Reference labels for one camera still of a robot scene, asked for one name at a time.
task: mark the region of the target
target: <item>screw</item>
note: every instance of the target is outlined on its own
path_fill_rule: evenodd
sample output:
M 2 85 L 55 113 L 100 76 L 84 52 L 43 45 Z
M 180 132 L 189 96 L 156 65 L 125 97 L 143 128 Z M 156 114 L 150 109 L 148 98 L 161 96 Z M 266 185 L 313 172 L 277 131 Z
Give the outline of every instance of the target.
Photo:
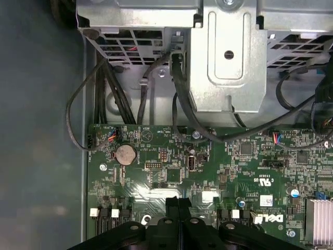
M 165 77 L 165 70 L 164 69 L 161 69 L 159 72 L 158 72 L 158 76 L 163 78 Z
M 193 224 L 198 224 L 199 220 L 196 218 L 190 219 L 189 222 L 193 223 Z
M 290 231 L 288 231 L 287 235 L 288 235 L 289 237 L 293 238 L 293 237 L 296 236 L 296 233 L 295 233 L 294 230 L 290 230 Z
M 99 38 L 99 31 L 94 29 L 85 29 L 82 34 L 91 40 L 96 40 Z
M 235 225 L 233 225 L 233 224 L 227 224 L 227 225 L 225 225 L 225 227 L 230 229 L 230 230 L 233 230 L 233 229 L 236 228 Z
M 99 169 L 101 171 L 106 171 L 106 170 L 108 170 L 108 167 L 106 166 L 106 164 L 102 163 L 101 165 L 99 165 Z
M 223 0 L 223 2 L 224 2 L 226 5 L 232 5 L 232 4 L 234 4 L 235 0 Z
M 194 139 L 199 139 L 200 136 L 201 136 L 201 134 L 200 134 L 198 131 L 194 131 L 193 134 L 192 134 L 192 137 L 193 137 Z

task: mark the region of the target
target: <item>chip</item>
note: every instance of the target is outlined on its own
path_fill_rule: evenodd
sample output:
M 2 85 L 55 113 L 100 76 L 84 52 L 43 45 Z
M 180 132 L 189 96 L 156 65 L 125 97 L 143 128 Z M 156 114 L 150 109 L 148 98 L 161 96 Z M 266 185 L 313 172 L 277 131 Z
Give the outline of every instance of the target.
M 252 155 L 252 144 L 251 143 L 242 143 L 240 145 L 240 154 L 241 155 Z
M 180 182 L 181 181 L 181 170 L 180 169 L 168 169 L 166 174 L 167 182 Z
M 309 152 L 299 151 L 297 152 L 297 163 L 307 164 L 309 159 Z

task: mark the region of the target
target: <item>sticker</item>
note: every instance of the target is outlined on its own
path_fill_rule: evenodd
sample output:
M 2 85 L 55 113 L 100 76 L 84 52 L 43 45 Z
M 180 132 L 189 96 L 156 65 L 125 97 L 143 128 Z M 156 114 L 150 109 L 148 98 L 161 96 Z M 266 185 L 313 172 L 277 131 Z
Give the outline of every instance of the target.
M 272 207 L 273 196 L 272 195 L 260 195 L 260 206 L 261 207 Z
M 293 189 L 290 192 L 291 197 L 297 198 L 300 195 L 300 192 L 297 189 Z

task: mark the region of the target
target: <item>red and blue wires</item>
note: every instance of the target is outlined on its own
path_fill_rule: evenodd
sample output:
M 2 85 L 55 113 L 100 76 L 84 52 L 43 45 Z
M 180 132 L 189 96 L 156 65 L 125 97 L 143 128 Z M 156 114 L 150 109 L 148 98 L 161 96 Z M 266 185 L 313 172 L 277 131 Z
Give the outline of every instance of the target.
M 274 144 L 279 144 L 281 138 L 282 138 L 282 134 L 280 134 L 280 133 L 273 133 Z
M 111 133 L 110 133 L 110 136 L 108 138 L 108 141 L 109 142 L 113 142 L 113 140 L 117 137 L 117 132 L 116 130 L 113 130 Z

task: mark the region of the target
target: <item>small blue capacitor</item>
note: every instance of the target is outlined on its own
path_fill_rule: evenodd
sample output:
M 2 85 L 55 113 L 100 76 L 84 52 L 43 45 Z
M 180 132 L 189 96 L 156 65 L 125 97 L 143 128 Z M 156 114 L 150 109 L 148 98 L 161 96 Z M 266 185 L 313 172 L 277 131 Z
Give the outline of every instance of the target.
M 300 196 L 300 192 L 297 189 L 293 189 L 291 190 L 290 195 L 293 198 L 297 198 L 298 196 Z
M 239 203 L 238 203 L 238 206 L 239 207 L 245 207 L 245 201 L 240 201 Z

